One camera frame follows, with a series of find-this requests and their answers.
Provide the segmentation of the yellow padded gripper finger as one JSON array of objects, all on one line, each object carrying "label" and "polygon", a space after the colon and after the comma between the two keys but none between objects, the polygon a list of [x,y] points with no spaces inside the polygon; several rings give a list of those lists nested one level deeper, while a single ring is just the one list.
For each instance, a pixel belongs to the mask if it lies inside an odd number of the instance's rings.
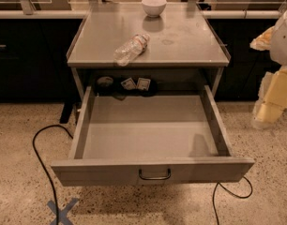
[{"label": "yellow padded gripper finger", "polygon": [[275,73],[265,73],[258,96],[251,123],[258,129],[269,128],[287,109],[287,66]]}]

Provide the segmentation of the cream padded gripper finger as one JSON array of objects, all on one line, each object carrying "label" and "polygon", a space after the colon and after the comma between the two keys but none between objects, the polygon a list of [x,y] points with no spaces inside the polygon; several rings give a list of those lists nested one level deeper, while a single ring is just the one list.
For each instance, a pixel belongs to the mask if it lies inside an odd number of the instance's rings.
[{"label": "cream padded gripper finger", "polygon": [[273,30],[273,26],[269,27],[260,36],[255,38],[249,46],[257,51],[269,51],[271,47],[271,38]]}]

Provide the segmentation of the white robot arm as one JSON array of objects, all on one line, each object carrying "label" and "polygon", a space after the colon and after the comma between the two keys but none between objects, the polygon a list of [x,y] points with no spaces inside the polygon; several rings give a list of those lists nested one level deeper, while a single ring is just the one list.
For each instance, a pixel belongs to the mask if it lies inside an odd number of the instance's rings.
[{"label": "white robot arm", "polygon": [[255,38],[250,47],[254,50],[269,50],[272,61],[280,64],[275,72],[266,72],[253,108],[252,125],[269,128],[287,109],[287,9],[273,27]]}]

